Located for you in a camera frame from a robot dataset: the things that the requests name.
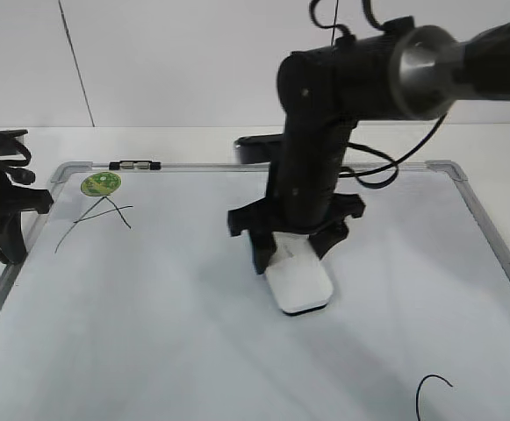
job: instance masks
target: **whiteboard frame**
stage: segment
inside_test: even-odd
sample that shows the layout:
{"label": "whiteboard frame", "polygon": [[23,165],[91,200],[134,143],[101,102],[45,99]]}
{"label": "whiteboard frame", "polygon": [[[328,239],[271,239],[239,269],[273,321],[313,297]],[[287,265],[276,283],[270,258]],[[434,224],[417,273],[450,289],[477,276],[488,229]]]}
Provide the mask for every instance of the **whiteboard frame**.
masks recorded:
{"label": "whiteboard frame", "polygon": [[[377,164],[375,163],[361,163],[354,164],[353,168],[356,170],[365,170],[376,168]],[[86,173],[91,171],[101,171],[108,170],[109,164],[105,163],[94,163],[91,161],[71,161],[65,162],[61,164],[52,178],[49,181],[48,189],[52,198],[57,200],[60,196],[61,191],[63,190],[63,186],[65,182],[69,180],[69,177],[73,174],[77,173]],[[486,213],[483,205],[479,202],[475,192],[471,188],[467,175],[461,169],[461,167],[453,161],[426,161],[423,163],[404,163],[399,169],[401,171],[435,171],[445,173],[449,178],[452,179],[456,188],[462,196],[465,205],[470,210],[471,214],[475,218],[478,223],[479,228],[481,229],[483,235],[485,236],[487,242],[491,246],[492,252],[495,257],[499,261],[502,266],[508,281],[510,281],[510,250],[506,246],[506,243],[500,237],[500,234],[488,214]],[[162,165],[162,172],[267,172],[268,164],[256,164],[256,165],[234,165],[234,164],[164,164]],[[124,170],[120,169],[118,171],[113,172],[149,172],[149,170],[144,169],[132,169],[132,170]],[[31,223],[29,224],[29,229],[25,235],[26,249],[29,251],[32,249],[32,246],[36,242],[37,238],[40,235],[42,228],[44,227],[47,221],[46,215],[36,215]],[[14,285],[18,274],[20,273],[20,269],[22,268],[23,263],[18,265],[7,265],[4,271],[0,275],[0,311],[3,308],[4,302],[11,291],[12,286]]]}

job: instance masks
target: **white wall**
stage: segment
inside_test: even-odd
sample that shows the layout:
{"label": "white wall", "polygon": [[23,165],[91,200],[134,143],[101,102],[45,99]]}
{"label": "white wall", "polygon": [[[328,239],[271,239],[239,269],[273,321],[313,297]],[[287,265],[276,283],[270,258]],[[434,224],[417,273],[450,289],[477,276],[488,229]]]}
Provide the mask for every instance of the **white wall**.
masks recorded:
{"label": "white wall", "polygon": [[54,0],[0,0],[0,126],[89,125]]}
{"label": "white wall", "polygon": [[[62,0],[98,126],[281,125],[280,61],[326,45],[309,0]],[[510,0],[373,0],[458,39],[510,21]],[[322,0],[331,21],[334,0]],[[374,33],[360,0],[340,21]],[[510,122],[510,103],[461,103],[453,122]],[[90,125],[56,0],[0,0],[0,126]]]}

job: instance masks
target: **green sticker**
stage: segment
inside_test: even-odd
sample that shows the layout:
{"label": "green sticker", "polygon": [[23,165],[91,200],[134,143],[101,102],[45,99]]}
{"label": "green sticker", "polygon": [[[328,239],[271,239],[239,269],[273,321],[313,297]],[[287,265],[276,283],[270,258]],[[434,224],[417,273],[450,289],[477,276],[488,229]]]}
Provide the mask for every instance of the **green sticker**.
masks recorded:
{"label": "green sticker", "polygon": [[81,183],[81,191],[86,196],[108,196],[122,184],[122,180],[114,173],[96,173],[85,178]]}

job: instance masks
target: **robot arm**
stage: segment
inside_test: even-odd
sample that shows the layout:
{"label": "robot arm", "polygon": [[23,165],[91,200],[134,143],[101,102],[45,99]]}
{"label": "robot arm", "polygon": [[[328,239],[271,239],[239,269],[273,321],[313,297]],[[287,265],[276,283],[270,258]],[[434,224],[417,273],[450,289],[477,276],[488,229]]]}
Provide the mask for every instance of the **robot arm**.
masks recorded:
{"label": "robot arm", "polygon": [[275,150],[266,197],[228,215],[233,236],[248,230],[259,274],[276,251],[272,232],[309,235],[321,258],[348,235],[344,218],[363,214],[359,196],[334,193],[358,121],[441,118],[460,99],[510,101],[510,24],[464,43],[411,17],[367,39],[337,26],[334,46],[292,53],[278,71],[284,134],[243,140]]}

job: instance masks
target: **black bracket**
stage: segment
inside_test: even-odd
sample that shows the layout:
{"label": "black bracket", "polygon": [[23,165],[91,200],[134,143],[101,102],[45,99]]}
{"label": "black bracket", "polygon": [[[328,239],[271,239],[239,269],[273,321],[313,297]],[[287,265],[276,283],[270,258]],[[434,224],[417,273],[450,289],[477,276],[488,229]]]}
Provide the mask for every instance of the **black bracket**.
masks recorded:
{"label": "black bracket", "polygon": [[[241,155],[241,151],[239,151],[243,163],[244,161],[261,162],[263,154],[268,152],[268,145],[263,147],[266,151],[256,151],[255,138],[260,138],[263,143],[267,143],[266,140],[269,139],[265,136],[249,138],[252,140],[248,145],[248,153]],[[273,146],[274,153],[276,153],[277,147],[277,145]],[[334,194],[321,224],[311,228],[297,228],[288,225],[281,218],[279,202],[271,194],[278,168],[278,160],[274,159],[275,157],[275,155],[272,157],[270,163],[265,197],[227,213],[227,226],[232,237],[241,235],[245,230],[248,231],[253,250],[253,264],[259,275],[264,273],[270,259],[277,251],[273,232],[309,235],[309,242],[313,250],[322,259],[331,248],[347,238],[348,227],[344,221],[345,218],[348,216],[360,218],[365,209],[365,204],[358,195]]]}
{"label": "black bracket", "polygon": [[[0,155],[18,153],[16,137],[26,131],[0,132]],[[0,161],[1,168],[28,165],[24,161]],[[20,224],[20,212],[48,213],[54,201],[47,190],[27,189],[14,186],[9,176],[0,168],[0,261],[17,264],[26,257],[26,247]]]}

